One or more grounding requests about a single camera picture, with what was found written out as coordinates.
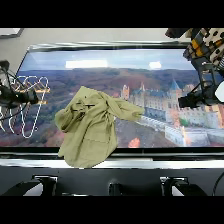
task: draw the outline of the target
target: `landscape picture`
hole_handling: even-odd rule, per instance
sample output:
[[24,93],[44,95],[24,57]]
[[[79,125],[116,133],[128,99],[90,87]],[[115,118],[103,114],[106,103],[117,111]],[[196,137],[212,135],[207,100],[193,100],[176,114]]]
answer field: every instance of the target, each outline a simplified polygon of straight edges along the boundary
[[[60,147],[64,134],[54,124],[54,116],[81,86],[144,108],[138,122],[115,119],[119,148],[224,146],[222,105],[179,108],[178,98],[198,84],[197,72],[182,54],[181,49],[28,53],[17,76],[47,77],[47,104],[41,106],[30,138],[0,130],[0,146]],[[66,67],[67,61],[96,59],[107,60],[107,66]],[[37,107],[30,107],[27,132],[33,127]]]

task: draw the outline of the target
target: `black cable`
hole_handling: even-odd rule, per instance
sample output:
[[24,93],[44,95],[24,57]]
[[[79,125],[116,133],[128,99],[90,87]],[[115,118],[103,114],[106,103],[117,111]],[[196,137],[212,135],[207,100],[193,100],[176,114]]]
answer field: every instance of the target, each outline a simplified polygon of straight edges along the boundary
[[[15,80],[17,80],[17,81],[18,81],[18,82],[25,88],[25,86],[23,85],[23,83],[20,82],[20,80],[19,80],[17,77],[15,77],[14,75],[11,75],[11,74],[8,73],[6,70],[3,70],[3,69],[2,69],[2,71],[5,72],[6,77],[7,77],[7,79],[8,79],[8,82],[9,82],[9,77],[8,77],[8,76],[11,76],[11,77],[13,77]],[[20,111],[18,111],[17,113],[15,113],[15,114],[13,114],[13,115],[11,115],[11,116],[8,116],[8,117],[4,117],[4,118],[0,119],[0,121],[3,121],[3,120],[5,120],[5,119],[10,119],[10,118],[16,116],[17,114],[21,113],[23,110],[25,110],[25,108],[27,107],[27,104],[28,104],[28,103],[26,103],[25,106],[24,106]]]
[[219,178],[216,180],[215,185],[213,187],[212,196],[215,196],[216,188],[218,186],[219,181],[223,178],[224,172],[219,176]]

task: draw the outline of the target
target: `castle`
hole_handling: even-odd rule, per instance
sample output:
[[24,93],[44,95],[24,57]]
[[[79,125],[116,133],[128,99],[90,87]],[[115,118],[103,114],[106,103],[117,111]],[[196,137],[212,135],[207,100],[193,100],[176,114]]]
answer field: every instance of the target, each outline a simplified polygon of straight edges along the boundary
[[186,96],[194,88],[194,85],[186,85],[181,89],[173,79],[169,91],[146,89],[141,83],[139,89],[130,89],[124,85],[121,90],[121,98],[135,105],[144,107],[144,116],[161,120],[170,124],[175,119],[185,122],[187,126],[198,126],[204,128],[224,128],[224,106],[201,106],[194,109],[179,108],[178,98]]

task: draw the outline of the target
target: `white round object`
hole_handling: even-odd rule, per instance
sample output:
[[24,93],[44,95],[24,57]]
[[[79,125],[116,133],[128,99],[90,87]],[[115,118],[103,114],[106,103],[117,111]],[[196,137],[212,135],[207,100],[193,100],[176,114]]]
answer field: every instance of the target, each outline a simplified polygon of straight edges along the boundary
[[220,102],[224,103],[224,81],[219,84],[219,87],[215,91],[215,96]]

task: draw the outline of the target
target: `olive green shirt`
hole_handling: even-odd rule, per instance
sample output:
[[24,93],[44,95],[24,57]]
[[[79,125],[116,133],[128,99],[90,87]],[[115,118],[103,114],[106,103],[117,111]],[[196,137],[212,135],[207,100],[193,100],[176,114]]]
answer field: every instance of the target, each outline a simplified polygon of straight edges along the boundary
[[72,167],[99,164],[117,147],[114,116],[136,121],[143,113],[143,108],[125,100],[82,86],[55,115],[57,127],[65,133],[58,156]]

